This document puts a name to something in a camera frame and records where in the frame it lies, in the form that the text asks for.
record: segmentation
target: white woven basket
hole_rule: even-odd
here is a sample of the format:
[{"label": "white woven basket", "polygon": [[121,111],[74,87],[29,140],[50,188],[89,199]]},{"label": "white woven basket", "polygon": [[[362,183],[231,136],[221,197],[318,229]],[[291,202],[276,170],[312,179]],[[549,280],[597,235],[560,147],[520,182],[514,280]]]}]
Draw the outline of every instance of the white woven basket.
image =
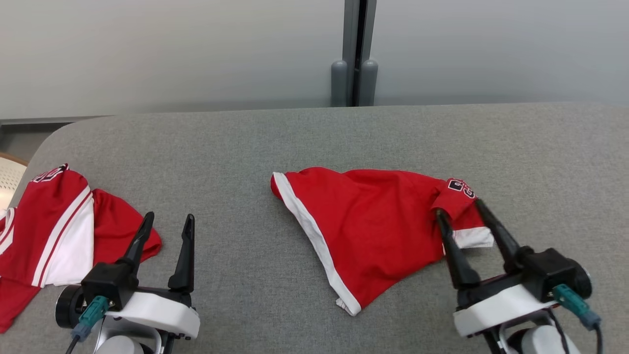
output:
[{"label": "white woven basket", "polygon": [[0,154],[0,214],[9,207],[15,189],[26,170],[26,163],[12,156]]}]

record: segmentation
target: white hem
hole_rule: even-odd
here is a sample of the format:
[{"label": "white hem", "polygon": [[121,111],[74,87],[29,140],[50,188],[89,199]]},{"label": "white hem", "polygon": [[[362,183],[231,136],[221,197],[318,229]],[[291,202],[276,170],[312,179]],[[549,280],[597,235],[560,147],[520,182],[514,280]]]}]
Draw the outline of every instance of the white hem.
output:
[{"label": "white hem", "polygon": [[332,261],[330,250],[328,249],[328,245],[325,242],[325,238],[323,237],[321,230],[317,226],[315,218],[313,218],[301,200],[295,195],[295,192],[292,190],[291,184],[288,181],[288,178],[286,178],[286,175],[279,172],[273,172],[273,177],[275,179],[277,190],[279,191],[286,208],[288,208],[288,210],[295,215],[295,218],[297,218],[299,225],[301,225],[301,228],[308,236],[310,243],[312,243],[314,247],[314,251],[323,264],[323,268],[325,269],[325,273],[328,277],[328,282],[339,296],[337,305],[347,311],[350,315],[356,316],[361,310],[360,304],[349,291],[347,286],[345,286],[343,280],[338,275],[336,268],[334,268],[334,262]]}]

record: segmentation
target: red cloth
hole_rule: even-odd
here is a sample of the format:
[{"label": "red cloth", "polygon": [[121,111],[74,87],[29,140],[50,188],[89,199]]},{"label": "red cloth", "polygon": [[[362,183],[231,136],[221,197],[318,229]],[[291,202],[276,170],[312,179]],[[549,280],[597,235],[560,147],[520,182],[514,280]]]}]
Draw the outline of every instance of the red cloth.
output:
[{"label": "red cloth", "polygon": [[493,243],[460,180],[405,171],[274,173],[273,193],[297,217],[324,265],[337,304],[355,316],[404,277],[443,256],[435,208],[453,219],[460,247]]},{"label": "red cloth", "polygon": [[[123,256],[142,220],[67,164],[35,177],[0,219],[0,333],[46,284],[78,283],[94,264]],[[152,229],[142,261],[161,246]]]}]

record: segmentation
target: logo on shirt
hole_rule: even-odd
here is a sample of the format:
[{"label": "logo on shirt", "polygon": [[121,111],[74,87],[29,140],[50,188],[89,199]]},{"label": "logo on shirt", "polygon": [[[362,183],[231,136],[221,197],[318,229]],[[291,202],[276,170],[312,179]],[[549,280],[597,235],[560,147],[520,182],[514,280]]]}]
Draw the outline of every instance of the logo on shirt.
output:
[{"label": "logo on shirt", "polygon": [[448,188],[455,191],[462,191],[469,198],[474,199],[476,195],[474,191],[467,185],[467,183],[460,180],[450,180],[448,183]]},{"label": "logo on shirt", "polygon": [[54,177],[57,177],[60,173],[63,173],[66,169],[68,169],[68,164],[63,164],[55,169],[51,169],[48,172],[39,174],[37,177],[33,178],[31,182],[35,182],[35,183],[48,182],[52,180]]}]

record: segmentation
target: teal connector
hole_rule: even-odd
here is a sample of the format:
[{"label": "teal connector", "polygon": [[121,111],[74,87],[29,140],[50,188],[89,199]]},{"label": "teal connector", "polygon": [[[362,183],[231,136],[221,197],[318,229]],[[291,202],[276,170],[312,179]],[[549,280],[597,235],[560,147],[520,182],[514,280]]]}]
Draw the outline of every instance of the teal connector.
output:
[{"label": "teal connector", "polygon": [[100,295],[95,297],[79,317],[79,323],[72,329],[72,337],[78,336],[79,342],[83,342],[89,336],[92,327],[105,316],[108,310],[109,300]]},{"label": "teal connector", "polygon": [[552,294],[561,306],[577,315],[579,320],[588,331],[595,329],[601,323],[601,318],[596,312],[589,309],[589,305],[579,294],[575,293],[565,284],[558,285],[552,289]]}]

